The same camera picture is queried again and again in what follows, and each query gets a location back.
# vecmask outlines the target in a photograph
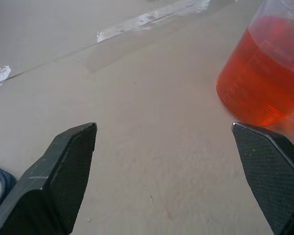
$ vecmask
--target tabletop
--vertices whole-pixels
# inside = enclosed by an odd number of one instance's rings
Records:
[[[272,234],[215,88],[260,2],[211,1],[7,80],[0,167],[19,178],[57,134],[96,122],[73,234]]]

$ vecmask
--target white paint residue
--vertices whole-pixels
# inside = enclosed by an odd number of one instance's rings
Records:
[[[169,15],[172,15],[174,13],[177,13],[178,11],[188,9],[193,6],[194,6],[194,0],[182,0],[182,1],[178,1],[176,3],[170,4],[170,5],[167,5],[163,8],[158,9],[158,10],[152,11],[150,13],[142,14],[138,17],[135,17],[131,20],[125,21],[125,22],[118,24],[116,26],[109,27],[103,31],[99,31],[97,33],[97,42],[99,43],[103,40],[106,40],[108,38],[112,38],[114,36],[117,36],[121,33],[127,32],[127,31],[139,30],[139,28],[145,24],[157,21],[159,19],[162,19],[162,18],[167,17]]]
[[[8,65],[1,67],[0,68],[0,82],[6,80],[9,76],[10,72],[11,72],[11,69]]]
[[[210,0],[195,0],[194,7],[200,11],[207,10],[210,4]]]

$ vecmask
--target blue cable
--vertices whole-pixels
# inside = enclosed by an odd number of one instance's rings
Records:
[[[7,197],[11,189],[16,184],[16,179],[13,175],[0,169],[0,182],[1,182],[1,192],[0,192],[0,205]]]

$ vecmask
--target textured gripper pad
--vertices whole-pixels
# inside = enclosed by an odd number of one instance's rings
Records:
[[[235,123],[247,182],[275,235],[294,235],[294,146],[283,135]]]
[[[88,182],[97,126],[58,135],[0,206],[0,235],[68,235]]]

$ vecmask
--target red liquid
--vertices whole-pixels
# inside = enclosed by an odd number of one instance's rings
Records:
[[[217,92],[242,122],[269,125],[291,114],[294,21],[263,17],[253,23],[221,72]]]

